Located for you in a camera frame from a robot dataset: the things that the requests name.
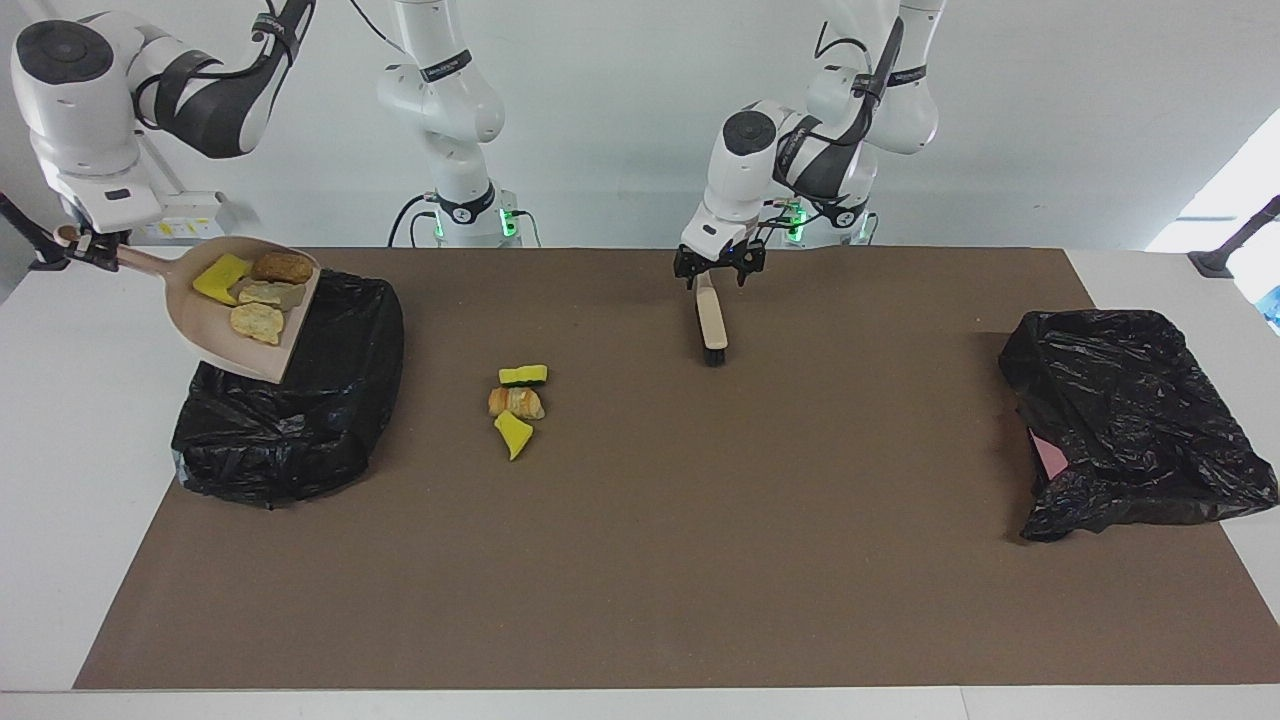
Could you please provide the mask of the beige hand brush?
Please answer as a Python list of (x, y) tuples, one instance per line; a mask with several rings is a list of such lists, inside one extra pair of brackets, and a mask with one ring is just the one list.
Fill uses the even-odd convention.
[(726, 361), (730, 342), (712, 274), (709, 272), (700, 274), (695, 279), (692, 290), (694, 307), (701, 336), (703, 360), (708, 366), (722, 366)]

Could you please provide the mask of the notched yellow sponge piece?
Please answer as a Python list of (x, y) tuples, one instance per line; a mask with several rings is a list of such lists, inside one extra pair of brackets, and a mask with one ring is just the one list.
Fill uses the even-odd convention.
[(204, 297), (234, 307), (239, 302), (233, 290), (251, 274), (252, 266), (250, 260), (225, 252), (196, 275), (191, 284)]

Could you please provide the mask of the beige plastic dustpan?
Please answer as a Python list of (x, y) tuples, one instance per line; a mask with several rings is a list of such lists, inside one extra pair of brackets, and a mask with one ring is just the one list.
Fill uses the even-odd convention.
[[(302, 254), (312, 260), (315, 268), (314, 275), (305, 283), (302, 304), (285, 315), (285, 327), (276, 347), (237, 334), (229, 323), (230, 307), (204, 297), (191, 284), (196, 275), (225, 252), (256, 261), (271, 251)], [(205, 240), (175, 259), (157, 258), (120, 243), (119, 259), (120, 268), (154, 275), (163, 282), (169, 320), (202, 361), (256, 380), (282, 382), (321, 273), (315, 258), (266, 240), (233, 234)]]

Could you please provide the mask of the pale dumpling piece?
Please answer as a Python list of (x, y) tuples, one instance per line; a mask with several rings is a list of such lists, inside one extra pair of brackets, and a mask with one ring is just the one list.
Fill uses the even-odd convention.
[(236, 297), (239, 305), (261, 304), (288, 313), (302, 304), (305, 291), (305, 284), (252, 281), (242, 284)]
[(285, 327), (285, 314), (266, 304), (242, 304), (230, 310), (229, 323), (237, 334), (276, 347)]

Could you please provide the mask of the brown fried bread roll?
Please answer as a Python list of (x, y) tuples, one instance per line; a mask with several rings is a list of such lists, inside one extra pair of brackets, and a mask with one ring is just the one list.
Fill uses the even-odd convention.
[(311, 259), (297, 252), (271, 251), (259, 258), (251, 266), (255, 281), (305, 284), (315, 273)]

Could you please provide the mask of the striped croissant bread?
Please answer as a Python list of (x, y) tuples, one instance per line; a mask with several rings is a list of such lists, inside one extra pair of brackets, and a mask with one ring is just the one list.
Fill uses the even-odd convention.
[(488, 395), (486, 407), (493, 418), (509, 413), (520, 420), (532, 421), (547, 415), (541, 398), (532, 387), (495, 387)]

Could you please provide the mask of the yellow sponge wedge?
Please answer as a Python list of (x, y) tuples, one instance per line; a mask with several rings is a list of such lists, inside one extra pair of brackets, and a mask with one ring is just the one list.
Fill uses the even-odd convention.
[(515, 461), (521, 455), (535, 432), (530, 423), (516, 416), (512, 411), (499, 413), (493, 425), (504, 441), (509, 461)]

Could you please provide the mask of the black bag lined bin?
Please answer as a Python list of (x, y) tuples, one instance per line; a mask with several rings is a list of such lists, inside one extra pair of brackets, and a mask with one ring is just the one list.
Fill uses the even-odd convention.
[(356, 482), (390, 421), (403, 368), (393, 286), (324, 270), (280, 383), (197, 366), (172, 437), (178, 484), (274, 509)]

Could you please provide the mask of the pink plastic bin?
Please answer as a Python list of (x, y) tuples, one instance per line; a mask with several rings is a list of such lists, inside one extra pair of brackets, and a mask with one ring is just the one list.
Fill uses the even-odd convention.
[(1069, 468), (1069, 461), (1060, 447), (1041, 438), (1032, 429), (1028, 429), (1027, 434), (1044, 482), (1052, 480)]

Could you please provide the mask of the crumpled black trash bag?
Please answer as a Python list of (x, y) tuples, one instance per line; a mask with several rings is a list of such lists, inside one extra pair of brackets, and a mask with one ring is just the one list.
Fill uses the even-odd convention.
[(1036, 460), (1025, 541), (1197, 525), (1280, 506), (1272, 465), (1161, 313), (1027, 313), (998, 368), (1029, 441), (1065, 461), (1053, 470)]

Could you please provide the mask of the brown table mat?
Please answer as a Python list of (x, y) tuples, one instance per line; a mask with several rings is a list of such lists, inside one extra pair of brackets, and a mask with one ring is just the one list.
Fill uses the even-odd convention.
[[(718, 369), (667, 251), (319, 256), (404, 313), (369, 471), (274, 511), (172, 487), (77, 688), (1280, 682), (1221, 527), (1019, 541), (997, 357), (1091, 305), (1064, 252), (776, 252), (719, 278)], [(486, 398), (529, 364), (509, 461)]]

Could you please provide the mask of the white wall socket box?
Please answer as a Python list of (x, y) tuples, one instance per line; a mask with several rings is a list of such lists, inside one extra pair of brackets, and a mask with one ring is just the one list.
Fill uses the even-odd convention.
[(143, 227), (150, 240), (202, 241), (216, 238), (233, 228), (233, 211), (220, 191), (161, 193), (161, 215)]

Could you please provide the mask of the white wall conduit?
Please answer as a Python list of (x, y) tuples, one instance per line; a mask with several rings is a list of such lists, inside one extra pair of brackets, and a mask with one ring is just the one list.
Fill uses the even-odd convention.
[(160, 184), (166, 187), (165, 193), (169, 195), (183, 195), (187, 192), (184, 182), (172, 168), (169, 161), (163, 156), (160, 149), (155, 142), (143, 132), (138, 131), (134, 133), (141, 151), (148, 158), (152, 167), (152, 173), (161, 178)]

